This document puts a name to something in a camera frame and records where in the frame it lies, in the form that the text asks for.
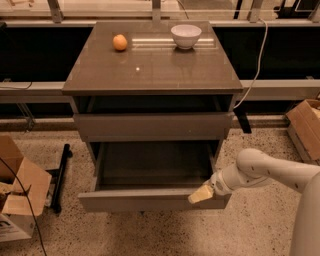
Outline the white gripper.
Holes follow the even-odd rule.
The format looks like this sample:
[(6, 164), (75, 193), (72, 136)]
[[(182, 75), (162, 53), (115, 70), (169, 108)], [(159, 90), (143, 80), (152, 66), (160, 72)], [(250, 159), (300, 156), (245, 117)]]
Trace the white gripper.
[(188, 197), (191, 204), (195, 204), (213, 197), (213, 195), (225, 196), (233, 192), (223, 179), (222, 172), (214, 172), (194, 193)]

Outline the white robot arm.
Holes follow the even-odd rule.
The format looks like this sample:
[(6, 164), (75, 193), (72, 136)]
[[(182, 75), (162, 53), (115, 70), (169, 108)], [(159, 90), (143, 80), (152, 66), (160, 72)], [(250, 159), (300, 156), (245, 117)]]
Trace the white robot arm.
[(301, 194), (290, 256), (320, 256), (320, 167), (273, 158), (257, 149), (244, 149), (234, 164), (215, 172), (189, 197), (195, 204), (214, 195), (263, 186), (272, 179)]

